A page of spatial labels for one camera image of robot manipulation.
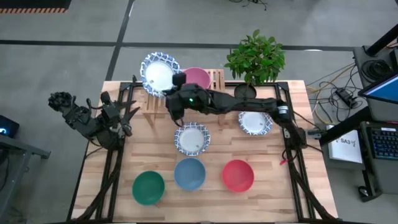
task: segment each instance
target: blue and white plate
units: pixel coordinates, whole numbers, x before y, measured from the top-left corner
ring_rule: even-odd
[[[151,95],[163,97],[163,91],[173,87],[173,75],[180,73],[180,65],[163,52],[150,53],[141,62],[142,86]]]
[[[239,124],[250,135],[267,134],[272,129],[272,119],[267,113],[240,112]]]
[[[209,147],[209,130],[197,122],[185,123],[182,128],[174,132],[174,144],[183,154],[197,156]]]

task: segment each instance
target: concrete floor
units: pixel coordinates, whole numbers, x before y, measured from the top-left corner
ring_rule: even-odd
[[[73,0],[66,14],[0,14],[0,39],[116,41],[127,2]],[[137,0],[124,41],[237,44],[260,29],[286,45],[360,46],[372,44],[398,21],[394,0],[268,0],[267,11],[255,4],[242,8],[244,2]],[[183,68],[222,68],[229,52],[123,48],[113,80],[138,75],[145,55],[159,50],[173,55]],[[47,98],[54,91],[69,91],[78,104],[87,97],[98,102],[112,52],[112,47],[0,45],[0,114],[21,124],[18,139],[52,151],[47,161],[33,158],[17,194],[16,207],[30,223],[66,219],[87,144],[47,106]],[[351,52],[287,51],[279,79],[310,83],[352,63],[352,56]],[[232,79],[227,70],[226,75]],[[335,84],[343,86],[347,79],[339,78]],[[361,86],[358,76],[354,82]],[[321,96],[329,94],[324,91]],[[335,109],[326,109],[336,121]],[[328,175],[340,218],[396,223],[397,195],[361,203],[356,193],[356,186],[363,184],[358,170],[328,168]]]

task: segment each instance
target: wooden table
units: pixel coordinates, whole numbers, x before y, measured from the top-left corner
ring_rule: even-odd
[[[312,121],[310,104],[303,81],[289,83],[290,97],[296,112]],[[120,82],[105,82],[102,91],[108,91],[117,99]],[[226,88],[232,94],[233,88]],[[135,108],[143,104],[146,92],[134,90]],[[275,97],[269,87],[257,88],[258,98]],[[282,131],[276,124],[265,136],[249,136],[238,125],[237,112],[229,113],[224,130],[219,130],[215,115],[187,113],[185,122],[197,121],[210,131],[208,150],[197,158],[206,167],[206,180],[200,190],[188,192],[174,182],[174,167],[186,158],[174,146],[177,129],[168,115],[157,117],[155,129],[151,129],[138,112],[131,120],[133,135],[126,139],[123,163],[116,199],[114,222],[291,222],[297,221],[292,186],[287,164],[279,165],[284,150]],[[313,127],[296,116],[297,124],[304,129]],[[318,141],[308,143],[320,147]],[[88,153],[97,147],[88,146]],[[330,183],[322,154],[307,148],[303,150],[310,188],[321,204],[337,217]],[[94,199],[101,185],[106,150],[96,152],[84,163],[73,208],[72,218],[81,215]],[[255,181],[250,190],[236,194],[230,192],[221,181],[223,166],[231,159],[247,161],[254,169]],[[132,197],[134,179],[145,170],[156,170],[165,180],[165,194],[156,205],[139,205]],[[305,217],[308,217],[305,197],[300,193]],[[103,215],[108,211],[105,201]]]

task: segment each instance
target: decorative plate rim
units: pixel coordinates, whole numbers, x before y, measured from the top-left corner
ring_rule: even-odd
[[[267,134],[267,133],[272,129],[273,122],[272,122],[271,116],[270,116],[268,113],[264,113],[264,112],[255,112],[255,113],[260,113],[260,114],[262,114],[263,117],[264,117],[264,119],[266,120],[266,123],[265,123],[265,125],[264,125],[264,129],[261,130],[261,131],[259,131],[259,132],[252,132],[252,131],[249,131],[249,130],[243,125],[243,115],[244,115],[245,113],[247,113],[247,112],[248,112],[248,111],[241,111],[241,112],[239,112],[239,119],[238,119],[238,122],[239,122],[239,125],[240,125],[241,129],[242,129],[245,133],[248,133],[248,134],[250,134],[250,135],[264,135],[264,134]]]
[[[152,62],[161,61],[166,63],[172,70],[174,74],[180,73],[180,64],[172,57],[171,55],[164,52],[152,52],[149,53],[145,59],[141,62],[140,74],[142,80],[142,87],[145,89],[148,94],[156,97],[164,97],[162,91],[153,89],[149,83],[147,83],[145,71]]]
[[[178,140],[180,138],[181,133],[183,133],[186,129],[192,129],[192,128],[196,128],[201,131],[203,137],[205,138],[205,143],[199,150],[197,150],[195,152],[188,152],[187,150],[185,150],[184,148],[181,147]],[[186,156],[197,156],[201,153],[204,153],[208,149],[208,147],[210,145],[210,132],[206,128],[206,126],[204,126],[202,124],[199,124],[197,122],[188,122],[188,123],[185,123],[183,127],[180,127],[177,130],[175,130],[174,144],[175,144],[175,147],[177,148],[177,150],[179,152],[181,152],[182,154],[185,154]]]

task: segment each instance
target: pink bowl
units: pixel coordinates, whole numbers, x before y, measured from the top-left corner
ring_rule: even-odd
[[[211,80],[209,74],[202,68],[188,68],[184,71],[187,74],[186,83],[196,83],[200,87],[207,89],[210,86]]]

